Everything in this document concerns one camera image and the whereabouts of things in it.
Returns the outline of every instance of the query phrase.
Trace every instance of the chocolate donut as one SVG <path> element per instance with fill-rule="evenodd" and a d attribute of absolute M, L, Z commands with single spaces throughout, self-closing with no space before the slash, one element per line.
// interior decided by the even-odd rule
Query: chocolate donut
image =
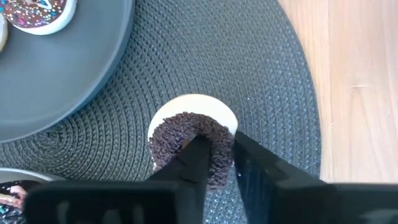
<path fill-rule="evenodd" d="M 0 0 L 0 12 L 16 28 L 35 35 L 53 34 L 72 19 L 76 0 Z"/>

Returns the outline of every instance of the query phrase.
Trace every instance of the donut with sprinkles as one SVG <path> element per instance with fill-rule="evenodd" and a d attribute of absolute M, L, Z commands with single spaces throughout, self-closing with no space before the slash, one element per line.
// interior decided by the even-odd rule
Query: donut with sprinkles
<path fill-rule="evenodd" d="M 76 0 L 0 0 L 0 13 L 14 27 L 35 35 L 60 31 L 75 10 Z"/>

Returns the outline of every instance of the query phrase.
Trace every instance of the gray tray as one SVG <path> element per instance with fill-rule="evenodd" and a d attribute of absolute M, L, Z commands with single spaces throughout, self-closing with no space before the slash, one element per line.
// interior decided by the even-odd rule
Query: gray tray
<path fill-rule="evenodd" d="M 83 0 L 60 32 L 34 36 L 10 26 L 0 53 L 0 142 L 41 131 L 90 100 L 120 61 L 134 0 Z"/>

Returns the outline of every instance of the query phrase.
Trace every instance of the round woven placemat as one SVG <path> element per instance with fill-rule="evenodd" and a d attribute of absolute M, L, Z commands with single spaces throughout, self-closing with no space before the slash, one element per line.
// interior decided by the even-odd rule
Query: round woven placemat
<path fill-rule="evenodd" d="M 70 179 L 144 180 L 152 172 L 150 119 L 186 93 L 225 102 L 240 131 L 318 175 L 315 92 L 276 0 L 137 0 L 126 53 L 100 94 L 56 126 L 0 145 L 0 165 Z M 206 222 L 245 222 L 233 172 L 225 189 L 208 196 Z"/>

